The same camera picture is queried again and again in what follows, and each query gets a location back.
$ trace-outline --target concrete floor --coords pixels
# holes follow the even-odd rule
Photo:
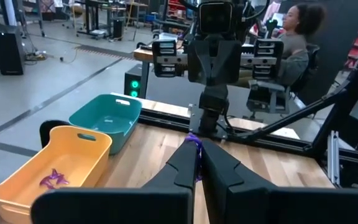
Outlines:
[[[0,75],[0,182],[12,174],[41,149],[39,126],[48,119],[65,119],[95,96],[102,93],[123,93],[124,73],[138,64],[128,59],[138,42],[152,40],[149,29],[141,29],[132,39],[133,29],[125,33],[124,41],[93,40],[88,36],[76,37],[73,29],[62,27],[61,22],[45,22],[46,37],[40,37],[37,25],[29,25],[30,36],[40,51],[53,55],[35,65],[27,65],[25,75],[9,77]],[[26,48],[29,39],[24,40]],[[109,49],[119,56],[76,51],[74,48],[89,45]],[[197,103],[202,86],[189,83],[184,78],[163,79],[152,73],[149,78],[147,98],[174,105],[188,106]],[[230,87],[229,114],[250,115],[246,108],[248,91]],[[298,107],[291,102],[291,111]],[[324,119],[329,108],[318,113],[316,121],[305,118],[289,125],[301,139],[312,141],[319,130],[317,122]],[[279,114],[257,114],[265,123],[281,119]]]

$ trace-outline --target teal basket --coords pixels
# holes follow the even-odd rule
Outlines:
[[[117,154],[135,129],[142,103],[116,95],[99,95],[70,116],[69,122],[81,128],[108,134],[110,155]]]

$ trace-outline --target orange basket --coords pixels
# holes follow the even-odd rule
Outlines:
[[[106,168],[111,144],[107,134],[74,126],[53,128],[49,144],[0,184],[0,216],[9,223],[31,223],[33,201],[48,190],[40,181],[52,169],[68,181],[56,188],[94,187]]]

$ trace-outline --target purple cloth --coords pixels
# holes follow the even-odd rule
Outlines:
[[[201,171],[201,148],[203,147],[203,142],[194,134],[189,133],[189,135],[187,135],[187,137],[185,138],[185,141],[192,141],[194,143],[196,143],[197,146],[197,159],[198,159],[198,164],[199,164],[199,169],[198,171]],[[201,180],[201,174],[199,173],[197,176],[196,181],[200,181]]]

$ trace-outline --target curly hair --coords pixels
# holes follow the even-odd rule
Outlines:
[[[301,35],[312,35],[324,21],[326,11],[319,4],[297,4],[299,24],[295,28],[295,32]]]

